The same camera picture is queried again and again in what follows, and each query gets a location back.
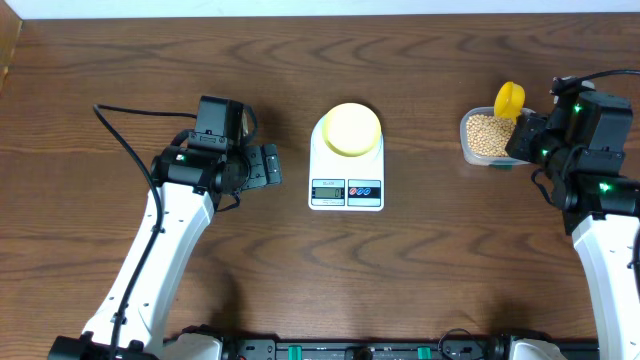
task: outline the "green led light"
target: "green led light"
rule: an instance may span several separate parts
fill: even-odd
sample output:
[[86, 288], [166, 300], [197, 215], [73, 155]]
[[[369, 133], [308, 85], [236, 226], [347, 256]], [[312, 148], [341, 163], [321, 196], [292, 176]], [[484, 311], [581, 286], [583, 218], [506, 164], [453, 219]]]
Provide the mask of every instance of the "green led light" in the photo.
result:
[[607, 192], [611, 190], [611, 188], [612, 186], [607, 183], [600, 183], [600, 190], [602, 190], [602, 192]]

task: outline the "wood grain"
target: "wood grain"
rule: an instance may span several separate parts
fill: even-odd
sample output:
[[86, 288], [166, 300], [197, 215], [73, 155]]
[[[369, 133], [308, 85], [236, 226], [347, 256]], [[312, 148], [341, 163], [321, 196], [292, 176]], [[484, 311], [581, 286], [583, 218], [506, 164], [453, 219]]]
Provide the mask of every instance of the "wood grain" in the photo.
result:
[[[196, 246], [168, 334], [193, 324], [283, 338], [436, 338], [452, 327], [595, 337], [560, 213], [510, 171], [468, 165], [459, 122], [505, 80], [549, 111], [553, 76], [638, 67], [639, 15], [31, 21], [0, 99], [0, 358], [76, 336], [138, 229], [147, 189], [93, 103], [196, 111], [251, 104], [284, 184], [243, 195]], [[638, 79], [598, 87], [640, 108]], [[381, 117], [387, 197], [376, 214], [312, 212], [309, 137], [332, 106]], [[109, 114], [152, 157], [185, 119]], [[624, 171], [640, 177], [640, 131]]]

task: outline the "white wall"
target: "white wall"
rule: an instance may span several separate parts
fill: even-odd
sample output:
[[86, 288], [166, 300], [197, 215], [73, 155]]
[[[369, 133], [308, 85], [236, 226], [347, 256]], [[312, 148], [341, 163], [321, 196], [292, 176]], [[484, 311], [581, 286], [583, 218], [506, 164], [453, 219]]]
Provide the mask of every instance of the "white wall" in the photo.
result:
[[22, 19], [640, 12], [640, 0], [5, 0]]

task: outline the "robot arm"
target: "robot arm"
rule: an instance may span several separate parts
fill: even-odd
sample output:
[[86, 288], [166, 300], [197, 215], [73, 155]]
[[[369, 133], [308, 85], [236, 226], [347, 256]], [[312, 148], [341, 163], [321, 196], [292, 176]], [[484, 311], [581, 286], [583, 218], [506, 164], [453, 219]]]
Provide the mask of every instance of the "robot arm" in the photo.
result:
[[640, 356], [640, 299], [628, 266], [639, 229], [635, 216], [589, 216], [572, 234], [589, 283], [601, 359]]
[[[633, 120], [630, 102], [582, 81], [601, 74], [554, 79], [553, 112], [518, 117], [506, 151], [541, 167], [532, 181], [545, 200], [562, 211], [565, 232], [573, 237], [589, 283], [600, 358], [627, 360], [640, 354], [640, 279], [630, 266], [633, 252], [640, 250], [634, 249], [640, 183], [619, 175]], [[550, 195], [536, 182], [539, 173], [553, 183]], [[510, 359], [550, 358], [526, 356], [536, 347], [528, 343], [518, 356], [518, 345], [511, 344]]]
[[[94, 107], [96, 115], [130, 154], [133, 151], [99, 109], [142, 115], [185, 115]], [[252, 132], [249, 118], [253, 120]], [[165, 349], [163, 336], [191, 251], [213, 220], [214, 212], [237, 207], [242, 191], [282, 182], [275, 145], [248, 146], [256, 129], [250, 107], [203, 96], [195, 129], [178, 134], [153, 160], [150, 174], [135, 153], [132, 154], [147, 181], [157, 190], [161, 209], [157, 207], [154, 191], [150, 191], [138, 234], [104, 302], [86, 324], [80, 339], [62, 336], [56, 339], [49, 359], [103, 359], [107, 355], [124, 360], [156, 359], [172, 358], [171, 354], [176, 354], [174, 358], [184, 358], [187, 353], [191, 354], [190, 359], [199, 359], [219, 355], [219, 343], [211, 338], [203, 340], [194, 335]], [[188, 145], [181, 147], [185, 140]], [[221, 196], [225, 194], [232, 195], [236, 204], [218, 210]], [[162, 227], [149, 250], [159, 216], [162, 216]]]
[[[178, 284], [193, 247], [213, 220], [214, 211], [211, 197], [194, 193], [191, 186], [165, 183], [158, 191], [165, 212], [163, 230], [129, 298], [118, 347], [127, 348], [131, 341], [139, 341], [146, 353], [160, 357], [167, 316]], [[153, 196], [149, 193], [140, 230], [120, 273], [104, 302], [82, 331], [93, 333], [92, 340], [96, 343], [109, 344], [111, 341], [114, 314], [149, 241], [156, 221], [155, 210]]]

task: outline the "soybean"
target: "soybean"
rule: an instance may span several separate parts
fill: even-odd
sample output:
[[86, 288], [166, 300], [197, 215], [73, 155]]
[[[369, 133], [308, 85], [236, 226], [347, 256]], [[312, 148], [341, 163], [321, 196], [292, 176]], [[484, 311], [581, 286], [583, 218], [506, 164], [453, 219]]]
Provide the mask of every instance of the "soybean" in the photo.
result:
[[467, 121], [467, 138], [471, 151], [478, 155], [506, 157], [507, 145], [515, 124], [511, 119], [473, 115]]

